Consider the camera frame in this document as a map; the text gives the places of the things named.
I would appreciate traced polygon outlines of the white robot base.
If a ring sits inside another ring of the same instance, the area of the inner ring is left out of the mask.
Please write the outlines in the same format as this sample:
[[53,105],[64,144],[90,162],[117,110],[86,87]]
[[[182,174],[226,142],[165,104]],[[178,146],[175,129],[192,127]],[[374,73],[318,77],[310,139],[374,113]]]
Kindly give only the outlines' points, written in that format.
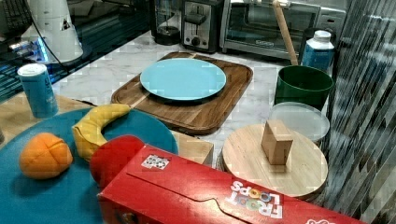
[[32,25],[21,35],[38,48],[40,63],[67,63],[83,54],[66,0],[27,0]]

